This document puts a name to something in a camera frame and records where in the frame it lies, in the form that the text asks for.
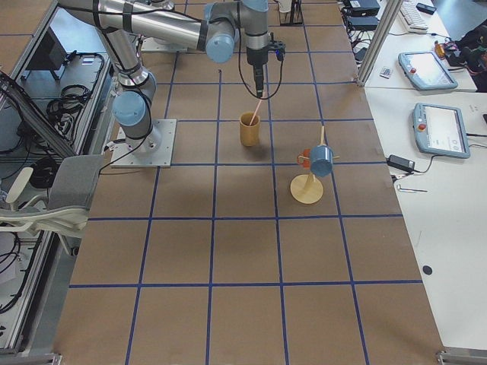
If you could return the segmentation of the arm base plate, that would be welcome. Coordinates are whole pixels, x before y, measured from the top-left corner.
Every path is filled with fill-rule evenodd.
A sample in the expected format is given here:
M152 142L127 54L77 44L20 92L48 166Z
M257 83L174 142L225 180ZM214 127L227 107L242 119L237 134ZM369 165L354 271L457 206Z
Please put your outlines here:
M152 132L142 146L136 148L140 142L126 139L123 129L119 127L117 138L125 141L113 147L111 166L115 168L170 167L176 130L176 119L153 119Z
M143 52L186 52L187 47L154 37L146 37L142 41Z

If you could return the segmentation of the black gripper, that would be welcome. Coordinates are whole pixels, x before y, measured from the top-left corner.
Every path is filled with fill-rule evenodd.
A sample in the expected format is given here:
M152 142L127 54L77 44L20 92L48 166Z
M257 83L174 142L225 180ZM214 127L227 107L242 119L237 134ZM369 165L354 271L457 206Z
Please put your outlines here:
M250 34L245 33L247 48L247 62L253 67L253 76L256 87L256 97L263 97L264 77L263 67L268 62L269 57L269 33Z

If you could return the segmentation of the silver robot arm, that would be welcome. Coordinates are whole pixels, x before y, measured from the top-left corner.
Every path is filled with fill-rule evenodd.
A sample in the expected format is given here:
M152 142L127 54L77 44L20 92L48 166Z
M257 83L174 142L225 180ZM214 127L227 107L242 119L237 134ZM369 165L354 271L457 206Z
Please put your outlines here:
M60 1L59 7L97 28L125 89L140 87L149 77L128 39L132 33L204 52L216 63L227 62L236 40L245 40L256 85L254 96L263 96L263 66L271 49L266 1L212 3L202 20L137 1Z

